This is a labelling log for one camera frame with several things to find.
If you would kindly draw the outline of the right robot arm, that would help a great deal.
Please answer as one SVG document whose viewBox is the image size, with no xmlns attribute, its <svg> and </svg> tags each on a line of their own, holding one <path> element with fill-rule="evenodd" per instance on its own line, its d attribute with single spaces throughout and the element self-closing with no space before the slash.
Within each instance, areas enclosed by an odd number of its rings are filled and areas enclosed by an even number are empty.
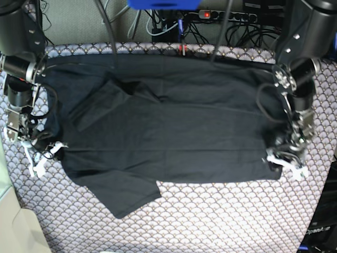
<svg viewBox="0 0 337 253">
<path fill-rule="evenodd" d="M 1 1 L 1 71 L 5 73 L 2 89 L 9 102 L 4 135 L 7 141 L 22 145 L 33 178 L 44 176 L 47 160 L 54 159 L 66 147 L 53 140 L 51 130 L 37 128 L 38 122 L 49 118 L 58 107 L 55 89 L 36 80 L 47 70 L 45 46 L 49 42 L 43 31 L 40 1 Z M 42 87 L 52 100 L 45 114 L 34 115 Z"/>
</svg>

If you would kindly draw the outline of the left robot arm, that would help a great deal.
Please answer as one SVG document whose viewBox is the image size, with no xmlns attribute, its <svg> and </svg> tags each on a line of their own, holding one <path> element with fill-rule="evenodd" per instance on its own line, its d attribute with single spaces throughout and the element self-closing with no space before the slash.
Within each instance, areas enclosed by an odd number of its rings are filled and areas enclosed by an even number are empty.
<svg viewBox="0 0 337 253">
<path fill-rule="evenodd" d="M 297 181 L 309 175 L 304 159 L 315 134 L 313 77 L 319 73 L 320 59 L 329 50 L 335 34 L 336 1 L 287 1 L 272 67 L 273 87 L 280 96 L 286 119 L 274 118 L 262 105 L 260 95 L 267 84 L 257 91 L 260 111 L 271 122 L 285 127 L 267 148 L 263 161 L 271 169 L 290 170 Z"/>
</svg>

